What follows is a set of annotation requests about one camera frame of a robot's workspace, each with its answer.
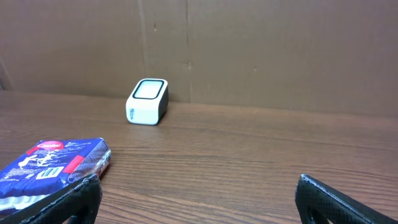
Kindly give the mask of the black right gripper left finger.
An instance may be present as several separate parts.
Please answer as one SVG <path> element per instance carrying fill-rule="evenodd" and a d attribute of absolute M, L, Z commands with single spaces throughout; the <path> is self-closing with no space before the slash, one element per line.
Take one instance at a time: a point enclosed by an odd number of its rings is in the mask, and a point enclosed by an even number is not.
<path fill-rule="evenodd" d="M 3 224 L 94 223 L 102 199 L 100 178 L 89 174 L 1 219 Z"/>

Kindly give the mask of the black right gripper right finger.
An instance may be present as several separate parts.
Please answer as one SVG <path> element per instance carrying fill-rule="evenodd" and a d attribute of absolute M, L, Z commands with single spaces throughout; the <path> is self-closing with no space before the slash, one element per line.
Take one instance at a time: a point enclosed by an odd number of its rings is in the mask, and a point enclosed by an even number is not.
<path fill-rule="evenodd" d="M 340 191 L 302 174 L 295 190 L 302 223 L 394 223 L 394 220 Z"/>

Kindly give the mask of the purple snack packet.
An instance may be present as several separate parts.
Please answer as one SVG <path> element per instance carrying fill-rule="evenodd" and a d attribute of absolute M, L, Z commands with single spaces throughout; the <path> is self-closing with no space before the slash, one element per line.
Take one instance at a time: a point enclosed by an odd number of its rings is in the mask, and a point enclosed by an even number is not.
<path fill-rule="evenodd" d="M 100 176 L 110 159 L 103 138 L 39 141 L 1 170 L 1 215 L 22 210 L 86 175 Z"/>

